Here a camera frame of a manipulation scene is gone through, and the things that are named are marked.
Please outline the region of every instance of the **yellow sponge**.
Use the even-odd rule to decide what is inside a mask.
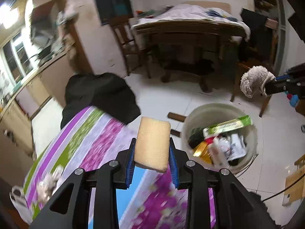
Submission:
[[[170,123],[142,117],[135,144],[136,166],[166,172],[169,145]]]

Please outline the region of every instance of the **white bucket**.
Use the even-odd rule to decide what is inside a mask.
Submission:
[[[235,118],[245,116],[246,114],[231,105],[222,103],[210,103],[202,105],[194,109],[184,121],[181,133],[182,150],[184,150],[190,159],[200,163],[203,167],[211,170],[219,171],[219,169],[211,164],[206,163],[200,157],[193,156],[193,149],[188,144],[188,139],[191,136],[191,131],[198,127],[208,127],[221,122],[229,121]],[[257,147],[257,129],[254,125],[246,126],[238,130],[238,133],[244,136],[246,142],[247,154],[240,159],[238,165],[230,166],[229,170],[236,174],[242,170],[252,159],[256,153]]]

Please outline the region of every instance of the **black cloth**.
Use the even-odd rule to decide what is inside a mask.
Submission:
[[[112,73],[72,76],[66,86],[65,99],[67,105],[63,109],[61,129],[88,106],[96,106],[124,124],[141,114],[125,80]]]
[[[254,57],[260,61],[269,59],[272,43],[272,29],[265,27],[268,17],[250,11],[248,9],[242,9],[240,13],[242,21],[250,28],[251,37],[249,42],[245,42],[245,39],[239,45],[238,57],[241,62],[247,61],[249,57]],[[253,47],[257,49],[256,53],[247,50],[247,47]]]

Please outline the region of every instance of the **black gripper frame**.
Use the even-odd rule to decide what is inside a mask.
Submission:
[[[127,166],[133,157],[136,139],[130,148],[118,153],[100,169],[73,172],[50,198],[30,229],[85,229],[91,189],[96,188],[94,229],[118,229],[116,189],[127,189]],[[216,227],[218,229],[275,229],[275,224],[263,204],[257,201],[227,169],[219,172],[188,162],[184,151],[177,150],[170,138],[170,154],[177,166],[177,189],[188,189],[185,229],[210,228],[208,188],[213,188]]]

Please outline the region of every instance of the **white bag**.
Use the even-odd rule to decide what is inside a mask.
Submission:
[[[16,191],[16,190],[20,192],[20,196],[15,194],[14,191]],[[30,225],[33,221],[33,214],[28,209],[28,207],[26,205],[26,200],[24,198],[23,188],[18,187],[18,186],[14,186],[12,188],[12,192],[10,193],[10,199],[12,201],[12,204],[14,205],[16,210],[18,211],[21,219],[25,223]]]

